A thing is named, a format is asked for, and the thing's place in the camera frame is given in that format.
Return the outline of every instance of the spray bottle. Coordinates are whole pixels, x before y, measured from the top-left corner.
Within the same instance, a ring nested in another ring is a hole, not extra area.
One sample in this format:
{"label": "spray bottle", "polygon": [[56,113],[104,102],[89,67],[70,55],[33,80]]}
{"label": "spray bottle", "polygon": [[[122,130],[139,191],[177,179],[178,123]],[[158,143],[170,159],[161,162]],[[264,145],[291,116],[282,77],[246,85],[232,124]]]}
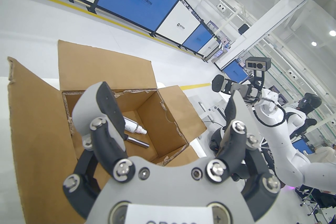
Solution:
{"label": "spray bottle", "polygon": [[125,131],[144,135],[147,133],[147,131],[143,127],[141,127],[137,122],[127,117],[124,117],[124,119],[125,119]]}

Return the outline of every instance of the label sticker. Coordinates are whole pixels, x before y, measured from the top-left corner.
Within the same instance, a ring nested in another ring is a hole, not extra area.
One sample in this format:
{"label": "label sticker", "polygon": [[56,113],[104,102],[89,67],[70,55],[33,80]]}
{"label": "label sticker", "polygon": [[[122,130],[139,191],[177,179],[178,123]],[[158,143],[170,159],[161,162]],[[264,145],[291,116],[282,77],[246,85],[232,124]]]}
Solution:
{"label": "label sticker", "polygon": [[125,224],[209,224],[212,208],[129,204]]}

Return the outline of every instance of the white pillar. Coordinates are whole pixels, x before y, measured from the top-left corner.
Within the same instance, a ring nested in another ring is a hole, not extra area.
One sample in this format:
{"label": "white pillar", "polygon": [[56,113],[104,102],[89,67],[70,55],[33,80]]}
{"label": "white pillar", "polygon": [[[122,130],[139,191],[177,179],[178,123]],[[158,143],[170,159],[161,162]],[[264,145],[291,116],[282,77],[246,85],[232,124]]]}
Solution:
{"label": "white pillar", "polygon": [[228,53],[216,62],[217,66],[222,69],[248,51],[306,2],[307,0],[280,0],[231,45]]}

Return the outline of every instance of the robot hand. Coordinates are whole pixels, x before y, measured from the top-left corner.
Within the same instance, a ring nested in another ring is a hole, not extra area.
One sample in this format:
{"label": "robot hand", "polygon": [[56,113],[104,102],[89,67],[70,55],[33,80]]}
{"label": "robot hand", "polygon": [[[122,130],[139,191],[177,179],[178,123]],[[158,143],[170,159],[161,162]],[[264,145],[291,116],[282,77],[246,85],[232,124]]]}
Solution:
{"label": "robot hand", "polygon": [[[127,156],[121,140],[125,123],[113,92],[105,82],[89,87],[76,104],[72,120],[83,138],[90,136],[91,145],[64,181],[67,199],[87,224],[128,224],[138,217],[133,215],[136,206],[149,210],[147,223],[159,223],[161,212],[172,207],[182,210],[173,213],[175,223],[254,223],[274,203],[280,182],[248,141],[249,130],[256,126],[239,92],[233,93],[225,113],[228,127],[215,159],[162,167]],[[231,176],[243,159],[250,178],[239,192]],[[111,176],[102,190],[93,178],[98,162]],[[206,220],[187,222],[184,217],[192,215],[189,212],[194,208]]]}

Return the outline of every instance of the monitor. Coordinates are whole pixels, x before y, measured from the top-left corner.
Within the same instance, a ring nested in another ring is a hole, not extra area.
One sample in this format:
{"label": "monitor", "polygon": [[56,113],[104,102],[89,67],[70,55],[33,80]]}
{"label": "monitor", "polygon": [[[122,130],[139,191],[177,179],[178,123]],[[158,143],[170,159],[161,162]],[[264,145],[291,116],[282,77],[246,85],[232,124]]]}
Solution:
{"label": "monitor", "polygon": [[308,145],[304,142],[303,139],[299,139],[298,141],[295,141],[293,143],[293,147],[295,149],[298,149],[301,153],[303,153],[303,150],[306,150],[308,154],[312,154],[313,152],[309,149]]}
{"label": "monitor", "polygon": [[241,82],[248,77],[248,74],[242,66],[236,61],[232,61],[228,66],[222,69],[222,72],[227,74],[230,80]]}

